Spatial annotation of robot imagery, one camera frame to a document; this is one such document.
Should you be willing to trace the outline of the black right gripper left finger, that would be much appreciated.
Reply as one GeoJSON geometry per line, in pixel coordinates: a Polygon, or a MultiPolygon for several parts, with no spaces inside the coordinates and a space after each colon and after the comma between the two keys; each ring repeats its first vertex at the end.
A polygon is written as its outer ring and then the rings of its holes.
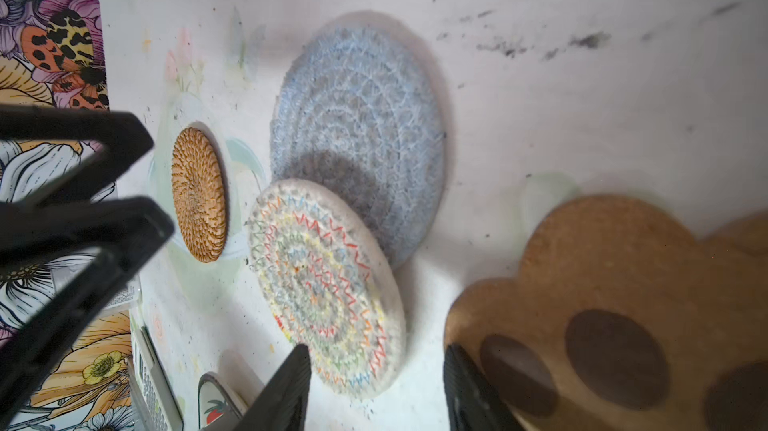
{"type": "Polygon", "coordinates": [[[304,430],[311,376],[309,349],[299,344],[290,352],[234,430],[304,430]]]}

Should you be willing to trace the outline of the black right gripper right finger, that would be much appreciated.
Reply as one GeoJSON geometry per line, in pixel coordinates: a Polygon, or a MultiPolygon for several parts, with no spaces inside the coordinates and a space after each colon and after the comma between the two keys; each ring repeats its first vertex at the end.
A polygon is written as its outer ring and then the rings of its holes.
{"type": "Polygon", "coordinates": [[[451,430],[524,430],[459,344],[445,350],[443,381],[451,430]]]}

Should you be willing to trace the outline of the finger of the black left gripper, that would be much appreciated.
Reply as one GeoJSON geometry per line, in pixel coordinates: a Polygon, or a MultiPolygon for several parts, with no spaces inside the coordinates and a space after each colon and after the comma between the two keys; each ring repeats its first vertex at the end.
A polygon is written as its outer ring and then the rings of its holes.
{"type": "Polygon", "coordinates": [[[174,234],[146,197],[32,209],[1,207],[1,272],[93,249],[93,260],[1,349],[1,425],[7,427],[65,349],[174,234]]]}
{"type": "Polygon", "coordinates": [[[87,201],[115,182],[154,146],[141,121],[128,112],[3,104],[3,140],[95,141],[102,148],[88,162],[24,199],[23,206],[56,206],[87,201]]]}

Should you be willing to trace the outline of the multicolour woven round coaster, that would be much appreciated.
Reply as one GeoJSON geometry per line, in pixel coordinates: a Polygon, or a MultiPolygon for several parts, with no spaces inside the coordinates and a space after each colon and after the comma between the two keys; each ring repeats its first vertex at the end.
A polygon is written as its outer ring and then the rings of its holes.
{"type": "Polygon", "coordinates": [[[371,399],[405,362],[406,321],[393,271],[343,199],[300,179],[272,183],[247,221],[252,269],[286,339],[309,350],[334,392],[371,399]]]}

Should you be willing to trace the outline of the cork paw print coaster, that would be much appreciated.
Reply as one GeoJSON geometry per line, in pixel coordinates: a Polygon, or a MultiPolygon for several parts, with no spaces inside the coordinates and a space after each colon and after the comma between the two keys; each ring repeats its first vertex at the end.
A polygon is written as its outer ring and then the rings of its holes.
{"type": "Polygon", "coordinates": [[[767,216],[699,239],[635,198],[569,201],[515,277],[459,295],[444,342],[538,430],[763,430],[767,216]]]}

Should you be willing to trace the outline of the grey woven round coaster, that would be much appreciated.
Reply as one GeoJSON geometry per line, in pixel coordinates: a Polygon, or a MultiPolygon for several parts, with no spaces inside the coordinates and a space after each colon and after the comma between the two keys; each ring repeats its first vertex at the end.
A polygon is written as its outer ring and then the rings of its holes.
{"type": "Polygon", "coordinates": [[[411,51],[376,28],[337,27],[307,44],[284,77],[270,123],[271,174],[335,193],[398,268],[437,213],[445,138],[411,51]]]}

